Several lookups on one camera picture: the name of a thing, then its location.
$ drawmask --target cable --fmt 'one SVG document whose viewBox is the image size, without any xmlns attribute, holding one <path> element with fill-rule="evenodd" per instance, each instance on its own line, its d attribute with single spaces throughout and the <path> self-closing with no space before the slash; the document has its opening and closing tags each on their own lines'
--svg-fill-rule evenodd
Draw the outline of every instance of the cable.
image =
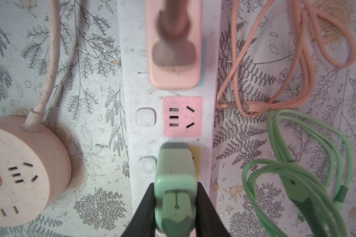
<svg viewBox="0 0 356 237">
<path fill-rule="evenodd" d="M 189 18 L 187 15 L 188 0 L 166 0 L 165 8 L 160 13 L 159 28 L 164 37 L 179 39 L 187 35 Z"/>
<path fill-rule="evenodd" d="M 302 104 L 304 104 L 311 96 L 314 86 L 315 86 L 315 71 L 313 68 L 313 63 L 311 60 L 311 55 L 309 53 L 308 47 L 305 42 L 305 37 L 306 37 L 306 29 L 308 27 L 308 16 L 310 16 L 310 21 L 313 26 L 313 31 L 315 33 L 315 38 L 317 45 L 319 47 L 320 52 L 322 53 L 323 57 L 333 66 L 342 68 L 342 67 L 347 67 L 351 65 L 352 63 L 355 62 L 356 60 L 356 42 L 351 34 L 351 32 L 348 30 L 348 28 L 338 21 L 336 18 L 334 18 L 331 15 L 328 15 L 327 13 L 324 13 L 317 9 L 316 7 L 312 6 L 308 0 L 291 0 L 291 14 L 293 17 L 293 23 L 294 23 L 294 32 L 297 40 L 297 50 L 294 55 L 293 63 L 290 67 L 290 70 L 286 76 L 286 79 L 284 80 L 283 84 L 281 85 L 281 88 L 276 92 L 276 94 L 267 102 L 263 101 L 244 101 L 241 103 L 239 92 L 238 92 L 238 73 L 237 69 L 239 67 L 239 64 L 241 63 L 242 59 L 244 58 L 244 55 L 247 52 L 247 49 L 249 48 L 253 36 L 256 33 L 257 27 L 259 26 L 262 18 L 264 17 L 266 11 L 268 8 L 273 4 L 275 0 L 268 0 L 268 2 L 262 7 L 262 10 L 260 14 L 257 16 L 256 21 L 254 22 L 251 32 L 249 33 L 242 49 L 240 50 L 240 53 L 237 55 L 236 49 L 236 26 L 237 26 L 237 17 L 238 17 L 238 8 L 239 8 L 239 1 L 240 0 L 234 0 L 233 2 L 233 9 L 232 9 L 232 22 L 231 22 L 231 50 L 232 50 L 232 67 L 225 78 L 223 84 L 221 85 L 219 92 L 216 96 L 216 105 L 217 108 L 238 108 L 240 113 L 246 117 L 254 117 L 258 115 L 261 112 L 267 113 L 270 110 L 278 110 L 281 108 L 295 108 L 298 107 Z M 348 44 L 351 47 L 351 53 L 349 56 L 349 60 L 346 63 L 339 63 L 336 60 L 334 60 L 327 52 L 326 47 L 323 44 L 323 38 L 322 38 L 322 30 L 319 26 L 318 22 L 318 17 L 325 19 L 326 21 L 329 21 L 332 23 L 334 26 L 336 26 L 342 34 L 345 36 L 345 38 L 348 41 Z M 297 63 L 299 62 L 302 73 L 303 73 L 303 88 L 299 95 L 295 97 L 294 99 L 287 101 L 287 102 L 281 102 L 281 103 L 273 103 L 285 90 L 287 87 L 288 83 L 290 82 L 290 79 L 294 73 L 294 70 L 296 68 Z M 235 103 L 227 103 L 227 104 L 219 104 L 219 101 L 227 88 L 228 83 L 231 81 L 231 78 L 233 79 L 233 94 L 235 96 Z"/>
<path fill-rule="evenodd" d="M 295 114 L 308 121 L 314 122 L 319 126 L 329 129 L 339 135 L 339 137 L 343 140 L 347 152 L 347 173 L 343 185 L 341 185 L 344 171 L 343 158 L 337 146 L 332 142 L 332 140 L 318 132 L 318 130 L 309 126 L 303 120 L 294 118 L 289 114 Z M 280 132 L 279 119 L 288 119 L 295 122 L 324 147 L 330 158 L 329 172 L 324 184 L 320 183 L 312 173 L 301 167 L 300 164 L 293 159 L 292 154 Z M 262 211 L 257 202 L 257 178 L 264 173 L 275 173 L 280 175 L 288 198 L 292 200 L 300 211 L 304 212 L 304 214 L 312 214 L 311 218 L 308 218 L 307 221 L 314 236 L 326 236 L 326 225 L 328 226 L 328 229 L 333 237 L 346 236 L 347 231 L 343 223 L 340 210 L 347 194 L 348 186 L 353 173 L 353 154 L 347 137 L 341 131 L 318 121 L 307 114 L 288 109 L 270 111 L 267 116 L 267 130 L 270 144 L 277 160 L 256 159 L 248 162 L 242 171 L 242 183 L 245 188 L 245 192 L 251 201 L 254 210 L 256 211 L 256 215 L 260 220 L 261 225 L 272 237 L 287 237 L 287 235 L 274 224 L 269 216 Z M 337 157 L 338 162 L 337 178 L 336 189 L 331 200 L 326 192 L 326 187 L 330 184 L 335 170 L 335 156 Z M 249 169 L 259 164 L 265 164 L 265 166 L 252 172 L 247 178 Z"/>
<path fill-rule="evenodd" d="M 58 0 L 48 0 L 48 9 L 50 45 L 46 79 L 37 104 L 29 111 L 24 124 L 21 126 L 21 129 L 27 132 L 38 132 L 41 129 L 40 124 L 45 113 L 45 107 L 53 92 L 57 77 L 61 41 L 61 19 Z"/>
</svg>

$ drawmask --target green plug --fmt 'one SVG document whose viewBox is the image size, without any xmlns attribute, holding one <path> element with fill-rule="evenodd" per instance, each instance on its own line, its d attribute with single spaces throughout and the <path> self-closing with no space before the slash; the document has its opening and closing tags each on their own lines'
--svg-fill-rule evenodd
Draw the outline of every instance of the green plug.
<svg viewBox="0 0 356 237">
<path fill-rule="evenodd" d="M 168 237 L 188 237 L 195 226 L 198 180 L 189 146 L 166 143 L 158 154 L 154 180 L 157 229 Z"/>
<path fill-rule="evenodd" d="M 292 161 L 291 163 L 299 166 L 299 163 L 297 161 Z M 292 179 L 281 175 L 280 178 L 287 193 L 287 197 L 301 211 L 301 214 L 303 215 L 301 217 L 308 222 L 314 236 L 327 236 L 323 228 L 323 226 L 325 226 L 325 223 L 323 220 L 324 218 L 322 216 L 322 213 L 315 208 L 308 192 L 306 192 L 303 187 L 296 184 Z"/>
</svg>

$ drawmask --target wallpaper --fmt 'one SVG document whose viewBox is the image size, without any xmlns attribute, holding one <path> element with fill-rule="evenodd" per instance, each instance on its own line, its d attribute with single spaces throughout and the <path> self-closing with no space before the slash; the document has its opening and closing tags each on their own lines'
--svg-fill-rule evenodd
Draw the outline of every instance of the wallpaper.
<svg viewBox="0 0 356 237">
<path fill-rule="evenodd" d="M 238 50 L 266 0 L 241 0 L 237 26 Z M 231 68 L 231 0 L 223 0 L 219 42 L 218 85 Z M 267 101 L 286 77 L 296 45 L 287 1 L 278 0 L 259 25 L 239 67 L 239 90 L 244 100 Z M 319 0 L 356 39 L 356 0 Z M 68 150 L 72 177 L 67 190 L 33 221 L 1 228 L 0 237 L 120 237 L 132 217 L 129 182 L 126 108 L 121 75 L 121 52 L 116 0 L 60 0 L 61 59 L 58 77 L 47 106 L 44 124 Z M 321 20 L 330 54 L 346 60 L 348 47 L 332 25 Z M 48 57 L 47 6 L 40 0 L 0 0 L 0 116 L 27 116 L 38 98 Z M 343 131 L 354 155 L 353 182 L 342 215 L 349 236 L 356 237 L 356 62 L 334 68 L 320 54 L 309 25 L 317 84 L 308 103 L 298 110 Z M 295 71 L 279 100 L 295 97 L 302 88 Z M 228 87 L 223 102 L 233 101 Z M 237 110 L 216 110 L 210 198 L 234 237 L 268 236 L 245 195 L 241 172 L 258 158 L 275 159 L 266 116 L 245 118 Z M 301 127 L 281 122 L 294 158 L 324 181 L 329 166 L 321 146 Z M 321 130 L 345 153 L 339 137 Z M 277 175 L 258 181 L 258 202 L 289 236 L 312 236 L 298 209 L 286 197 Z"/>
</svg>

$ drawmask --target white power strip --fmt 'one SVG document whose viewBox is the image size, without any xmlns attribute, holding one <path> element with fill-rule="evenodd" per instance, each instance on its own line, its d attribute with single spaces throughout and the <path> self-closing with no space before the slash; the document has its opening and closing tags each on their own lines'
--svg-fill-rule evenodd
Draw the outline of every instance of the white power strip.
<svg viewBox="0 0 356 237">
<path fill-rule="evenodd" d="M 118 0 L 117 4 L 134 213 L 148 185 L 154 182 L 154 173 L 150 171 L 155 167 L 153 157 L 157 157 L 160 146 L 165 142 L 184 142 L 200 147 L 199 181 L 209 191 L 222 6 L 219 0 L 203 1 L 202 37 L 206 42 L 202 52 L 205 54 L 203 84 L 188 91 L 162 91 L 153 88 L 148 81 L 145 1 Z M 203 98 L 199 137 L 164 136 L 163 99 L 166 96 Z"/>
</svg>

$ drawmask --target yellow outlet cover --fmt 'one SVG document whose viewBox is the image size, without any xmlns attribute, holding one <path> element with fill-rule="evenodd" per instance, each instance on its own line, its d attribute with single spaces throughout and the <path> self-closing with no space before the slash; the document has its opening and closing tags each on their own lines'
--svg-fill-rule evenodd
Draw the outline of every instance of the yellow outlet cover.
<svg viewBox="0 0 356 237">
<path fill-rule="evenodd" d="M 197 179 L 200 177 L 200 147 L 199 146 L 189 146 L 192 158 L 194 160 L 195 173 L 197 174 Z"/>
</svg>

